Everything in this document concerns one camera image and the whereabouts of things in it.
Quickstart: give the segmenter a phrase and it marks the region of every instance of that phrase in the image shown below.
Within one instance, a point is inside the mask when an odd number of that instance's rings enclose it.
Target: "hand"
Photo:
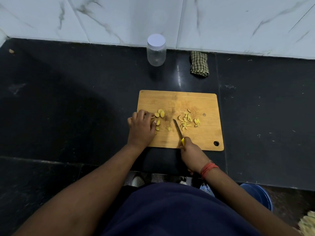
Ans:
[[[185,137],[185,146],[180,146],[181,159],[188,167],[188,171],[200,174],[202,168],[211,162],[199,146],[194,144],[189,137]]]
[[[129,136],[127,145],[136,147],[143,151],[155,137],[156,120],[151,124],[153,113],[140,110],[134,112],[131,118],[128,118]]]

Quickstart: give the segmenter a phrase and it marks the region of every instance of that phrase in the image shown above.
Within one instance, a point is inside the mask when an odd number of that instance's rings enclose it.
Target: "plastic jar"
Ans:
[[[147,58],[151,65],[161,66],[166,59],[166,44],[164,36],[150,35],[148,38]]]

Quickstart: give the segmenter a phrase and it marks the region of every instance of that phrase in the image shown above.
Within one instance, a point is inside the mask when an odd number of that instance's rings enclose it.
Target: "knife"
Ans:
[[[174,122],[174,125],[175,125],[175,127],[176,127],[177,133],[178,133],[178,135],[179,135],[179,139],[181,139],[181,143],[183,144],[183,146],[185,146],[183,134],[181,133],[181,131],[180,131],[180,129],[179,129],[179,126],[178,126],[176,120],[173,119],[173,122]]]

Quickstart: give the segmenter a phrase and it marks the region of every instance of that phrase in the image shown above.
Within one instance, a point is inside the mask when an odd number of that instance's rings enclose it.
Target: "forearm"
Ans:
[[[299,235],[294,229],[251,197],[220,169],[214,168],[209,170],[206,175],[206,181],[232,209],[263,235]]]
[[[92,235],[141,151],[124,146],[102,166],[37,210],[14,236]]]

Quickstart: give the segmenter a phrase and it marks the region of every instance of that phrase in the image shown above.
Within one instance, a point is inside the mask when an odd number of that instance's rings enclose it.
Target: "blue bucket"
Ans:
[[[273,204],[271,202],[269,194],[259,185],[254,184],[241,184],[240,185],[248,194],[250,194],[259,203],[273,212]]]

